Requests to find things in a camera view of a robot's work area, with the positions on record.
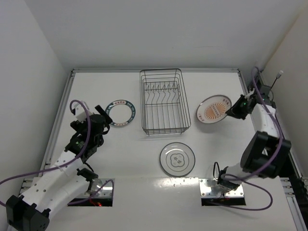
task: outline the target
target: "wire dish rack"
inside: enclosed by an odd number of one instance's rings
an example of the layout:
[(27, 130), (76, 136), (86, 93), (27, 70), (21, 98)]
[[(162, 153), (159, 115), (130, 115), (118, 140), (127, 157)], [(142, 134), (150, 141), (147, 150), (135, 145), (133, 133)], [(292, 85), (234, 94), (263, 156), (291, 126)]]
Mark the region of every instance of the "wire dish rack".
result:
[(191, 126), (180, 69), (140, 71), (141, 123), (147, 135), (182, 134)]

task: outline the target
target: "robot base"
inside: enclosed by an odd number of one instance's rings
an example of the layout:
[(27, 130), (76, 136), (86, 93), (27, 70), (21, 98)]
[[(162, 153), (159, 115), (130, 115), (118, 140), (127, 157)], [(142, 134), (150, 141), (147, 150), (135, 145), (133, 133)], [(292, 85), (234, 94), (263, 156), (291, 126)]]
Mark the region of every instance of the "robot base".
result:
[(225, 194), (214, 178), (199, 179), (199, 185), (202, 206), (215, 206), (211, 202), (223, 205), (246, 205), (242, 185)]

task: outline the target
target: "white robotic arm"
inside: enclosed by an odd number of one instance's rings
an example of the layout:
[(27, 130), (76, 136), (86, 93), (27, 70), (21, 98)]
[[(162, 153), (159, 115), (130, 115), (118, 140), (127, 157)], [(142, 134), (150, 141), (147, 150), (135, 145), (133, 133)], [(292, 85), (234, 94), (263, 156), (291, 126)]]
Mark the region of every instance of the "white robotic arm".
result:
[[(276, 109), (274, 103), (270, 102), (267, 108), (270, 114), (275, 117)], [(247, 114), (251, 114), (257, 132), (245, 149), (240, 163), (231, 167), (225, 167), (220, 171), (218, 185), (222, 188), (222, 191), (225, 193), (236, 190), (242, 183), (242, 181), (238, 179), (248, 180), (257, 177), (275, 178), (278, 176), (291, 149), (291, 143), (285, 139), (282, 140), (282, 145), (275, 160), (258, 175), (249, 177), (251, 173), (268, 162), (273, 156), (274, 151), (276, 151), (279, 141), (278, 128), (264, 106), (257, 102), (256, 95), (252, 94), (248, 98), (241, 96), (227, 114), (241, 119), (245, 119)], [(238, 179), (230, 180), (231, 177), (229, 175), (233, 175)]]
[(80, 104), (75, 105), (73, 113), (77, 120), (71, 127), (76, 133), (51, 166), (55, 170), (45, 172), (27, 191), (19, 197), (11, 196), (6, 202), (8, 223), (18, 231), (46, 230), (59, 210), (93, 188), (98, 175), (81, 167), (102, 146), (103, 135), (107, 134), (112, 122), (99, 105), (95, 109), (100, 114), (88, 110), (85, 113)]

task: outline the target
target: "purple cable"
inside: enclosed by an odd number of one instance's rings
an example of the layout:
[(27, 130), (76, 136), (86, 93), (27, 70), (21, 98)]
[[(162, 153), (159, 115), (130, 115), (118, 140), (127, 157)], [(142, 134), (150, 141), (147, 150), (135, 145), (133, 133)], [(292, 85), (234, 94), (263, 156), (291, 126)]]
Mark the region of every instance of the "purple cable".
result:
[(278, 155), (278, 152), (281, 148), (281, 145), (282, 145), (282, 138), (283, 138), (283, 134), (282, 134), (282, 130), (279, 126), (279, 123), (278, 121), (275, 119), (275, 117), (270, 113), (269, 109), (267, 108), (266, 104), (264, 103), (263, 99), (262, 99), (262, 96), (261, 96), (261, 93), (257, 87), (257, 84), (256, 84), (256, 81), (255, 81), (255, 78), (253, 76), (253, 70), (254, 69), (257, 69), (258, 70), (258, 73), (260, 73), (260, 70), (258, 67), (254, 67), (252, 68), (251, 70), (251, 76), (252, 76), (252, 82), (254, 84), (254, 87), (255, 87), (255, 90), (257, 92), (257, 95), (258, 95), (258, 98), (260, 99), (260, 101), (262, 102), (262, 105), (264, 106), (264, 109), (265, 111), (269, 114), (270, 118), (272, 119), (272, 121), (274, 122), (274, 124), (276, 125), (277, 129), (278, 129), (278, 132), (279, 132), (279, 142), (278, 142), (278, 145), (277, 145), (277, 148), (274, 152), (274, 154), (271, 156), (271, 158), (268, 160), (268, 162), (266, 162), (262, 167), (260, 167), (259, 169), (257, 169), (256, 171), (252, 172), (251, 174), (249, 174), (248, 176), (240, 179), (241, 181), (244, 181), (244, 180), (247, 180), (255, 175), (258, 175), (260, 172), (262, 172), (264, 169), (266, 169), (270, 164), (271, 162), (276, 158), (276, 156)]
[(259, 70), (258, 67), (255, 66), (254, 68), (252, 68), (252, 70), (251, 70), (252, 82), (253, 82), (255, 91), (257, 92), (258, 98), (260, 99), (260, 101), (261, 101), (265, 111), (269, 114), (270, 118), (272, 119), (272, 121), (274, 122), (274, 124), (276, 125), (276, 127), (278, 129), (278, 132), (279, 132), (279, 142), (278, 142), (277, 148), (274, 151), (274, 154), (272, 155), (272, 157), (262, 167), (260, 167), (259, 169), (257, 169), (256, 171), (252, 172), (251, 174), (249, 174), (248, 176), (246, 176), (244, 178), (239, 178), (239, 177), (231, 175), (231, 174), (225, 174), (224, 176), (230, 176), (230, 177), (233, 177), (233, 179), (229, 179), (229, 178), (224, 178), (224, 179), (225, 180), (229, 180), (229, 181), (240, 180), (243, 183), (249, 184), (251, 186), (254, 186), (256, 188), (259, 188), (259, 189), (265, 191), (270, 196), (270, 203), (269, 203), (268, 206), (266, 206), (264, 208), (241, 208), (241, 207), (234, 207), (234, 206), (230, 206), (230, 205), (223, 205), (223, 204), (220, 204), (220, 203), (209, 202), (209, 203), (211, 203), (213, 205), (219, 205), (219, 206), (224, 206), (224, 207), (228, 207), (228, 208), (235, 208), (235, 209), (240, 209), (240, 210), (246, 210), (246, 211), (262, 211), (262, 210), (270, 208), (272, 206), (272, 204), (273, 204), (273, 197), (272, 197), (272, 195), (270, 194), (269, 191), (267, 191), (266, 189), (264, 189), (264, 188), (262, 188), (260, 186), (255, 185), (255, 184), (246, 182), (246, 180), (248, 180), (249, 178), (251, 178), (251, 177), (253, 177), (255, 175), (258, 175), (260, 172), (262, 172), (264, 169), (266, 169), (271, 164), (271, 162), (278, 155), (278, 152), (279, 152), (279, 150), (281, 148), (281, 145), (282, 145), (282, 139), (283, 139), (283, 133), (282, 133), (282, 130), (281, 130), (280, 125), (278, 123), (278, 120), (270, 113), (270, 111), (267, 108), (266, 104), (264, 103), (264, 101), (262, 99), (262, 96), (261, 96), (261, 93), (260, 93), (260, 91), (259, 91), (259, 89), (257, 87), (256, 80), (255, 80), (254, 75), (253, 75), (253, 71), (254, 71), (255, 68), (257, 69), (258, 73), (260, 73), (260, 70)]
[(74, 201), (74, 202), (71, 202), (71, 203), (68, 203), (68, 205), (77, 205), (77, 204), (80, 204), (80, 203), (83, 203), (83, 202), (86, 202), (88, 201), (89, 199), (93, 198), (96, 194), (98, 194), (98, 192), (109, 182), (112, 182), (112, 191), (111, 191), (111, 197), (113, 198), (114, 196), (114, 189), (115, 189), (115, 183), (113, 180), (107, 180), (97, 191), (95, 191), (91, 196), (89, 196), (88, 198), (86, 199), (82, 199), (80, 201)]
[(266, 192), (270, 196), (270, 203), (269, 203), (269, 205), (266, 206), (266, 207), (263, 207), (263, 208), (242, 208), (242, 207), (235, 207), (235, 206), (231, 206), (231, 205), (224, 205), (224, 204), (216, 203), (216, 202), (208, 202), (208, 203), (213, 204), (213, 205), (218, 205), (218, 206), (224, 206), (224, 207), (227, 207), (227, 208), (235, 208), (235, 209), (239, 209), (239, 210), (245, 210), (245, 211), (263, 211), (263, 210), (266, 210), (266, 209), (268, 209), (268, 208), (270, 208), (272, 206), (272, 204), (273, 204), (273, 196), (266, 189), (264, 189), (264, 188), (262, 188), (260, 186), (257, 186), (255, 184), (246, 182), (243, 179), (240, 179), (239, 177), (237, 177), (235, 175), (232, 175), (232, 174), (226, 174), (225, 176), (234, 177), (236, 180), (241, 180), (243, 183), (249, 184), (251, 186), (254, 186), (254, 187), (258, 188), (258, 189), (263, 190), (264, 192)]
[[(38, 174), (38, 173), (43, 173), (43, 172), (49, 172), (49, 171), (57, 170), (57, 169), (59, 169), (59, 167), (66, 167), (66, 166), (68, 166), (69, 164), (73, 163), (75, 160), (77, 160), (78, 158), (80, 158), (83, 155), (83, 153), (85, 152), (85, 150), (87, 148), (87, 145), (89, 143), (89, 139), (90, 139), (90, 133), (91, 133), (90, 116), (89, 116), (89, 113), (88, 113), (87, 108), (85, 107), (85, 105), (83, 105), (83, 103), (81, 101), (79, 101), (79, 100), (72, 100), (71, 101), (71, 103), (69, 105), (69, 108), (70, 108), (71, 112), (73, 110), (72, 109), (73, 103), (78, 103), (78, 104), (80, 104), (82, 106), (83, 110), (85, 110), (85, 113), (86, 113), (86, 116), (87, 116), (87, 123), (88, 123), (87, 138), (86, 138), (85, 144), (83, 145), (82, 149), (80, 150), (80, 153), (78, 155), (76, 155), (74, 159), (70, 160), (69, 162), (67, 162), (67, 163), (65, 163), (63, 165), (60, 165), (58, 167), (52, 167), (52, 168), (49, 168), (49, 169), (43, 169), (43, 170), (39, 170), (39, 171), (35, 171), (35, 172), (29, 172), (29, 173), (25, 173), (25, 174), (9, 177), (9, 178), (7, 178), (5, 180), (2, 180), (0, 182), (0, 185), (2, 185), (3, 183), (5, 183), (5, 182), (7, 182), (9, 180), (17, 179), (17, 178), (20, 178), (20, 177), (27, 177), (27, 176), (35, 175), (35, 174)], [(0, 205), (5, 207), (5, 203), (3, 203), (2, 201), (0, 201)]]

